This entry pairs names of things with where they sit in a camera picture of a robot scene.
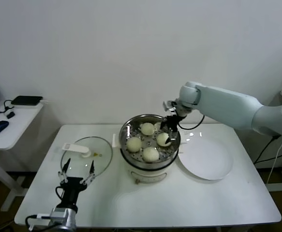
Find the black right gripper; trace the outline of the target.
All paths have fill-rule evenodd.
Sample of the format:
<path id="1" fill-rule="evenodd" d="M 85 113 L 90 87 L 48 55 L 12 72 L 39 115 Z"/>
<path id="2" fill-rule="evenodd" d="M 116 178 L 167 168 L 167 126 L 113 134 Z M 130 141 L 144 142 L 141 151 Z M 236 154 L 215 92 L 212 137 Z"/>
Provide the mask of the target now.
<path id="1" fill-rule="evenodd" d="M 165 144 L 171 143 L 177 139 L 178 136 L 178 124 L 180 121 L 183 120 L 183 117 L 178 115 L 172 115 L 165 117 L 161 123 L 160 123 L 160 129 L 162 129 L 164 126 L 167 126 L 168 129 L 168 137 L 165 141 Z"/>

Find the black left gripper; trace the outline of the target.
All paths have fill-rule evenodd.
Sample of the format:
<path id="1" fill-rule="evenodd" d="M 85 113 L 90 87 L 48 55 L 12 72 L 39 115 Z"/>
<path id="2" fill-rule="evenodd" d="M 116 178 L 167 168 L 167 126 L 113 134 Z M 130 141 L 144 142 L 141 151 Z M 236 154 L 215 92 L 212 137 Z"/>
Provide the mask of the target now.
<path id="1" fill-rule="evenodd" d="M 68 158 L 61 171 L 58 172 L 60 179 L 59 188 L 63 190 L 63 196 L 60 198 L 61 202 L 59 203 L 59 207 L 69 208 L 77 211 L 78 207 L 76 203 L 78 195 L 80 192 L 86 190 L 87 185 L 90 185 L 91 182 L 95 179 L 95 168 L 94 161 L 92 161 L 88 176 L 86 178 L 83 179 L 81 177 L 67 177 L 66 172 L 68 170 L 70 161 L 71 159 Z"/>

